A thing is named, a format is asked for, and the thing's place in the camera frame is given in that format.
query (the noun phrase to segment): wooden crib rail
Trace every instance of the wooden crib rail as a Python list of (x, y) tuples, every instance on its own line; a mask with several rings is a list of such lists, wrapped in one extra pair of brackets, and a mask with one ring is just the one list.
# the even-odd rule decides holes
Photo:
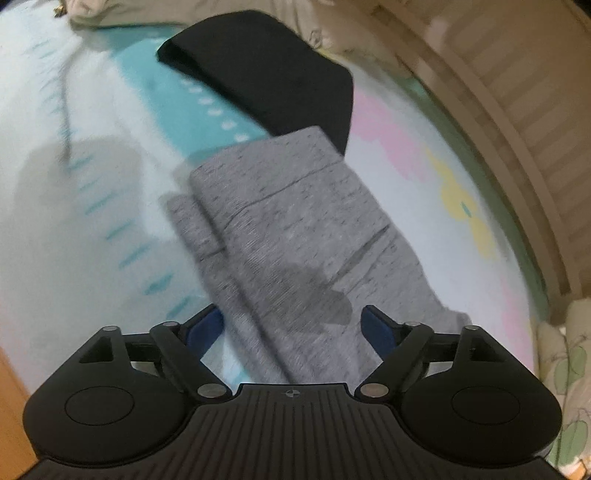
[(570, 0), (350, 0), (481, 153), (551, 304), (591, 293), (591, 34)]

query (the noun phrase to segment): mattress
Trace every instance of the mattress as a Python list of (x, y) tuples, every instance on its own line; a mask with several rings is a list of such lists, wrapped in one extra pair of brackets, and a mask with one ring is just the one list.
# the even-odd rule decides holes
[[(104, 325), (145, 332), (208, 305), (164, 203), (215, 151), (268, 136), (156, 61), (173, 28), (73, 31), (53, 6), (0, 15), (0, 346), (30, 391)], [(535, 372), (541, 281), (476, 154), (416, 80), (335, 60), (355, 82), (345, 161), (440, 300)], [(204, 362), (249, 381), (224, 336)]]

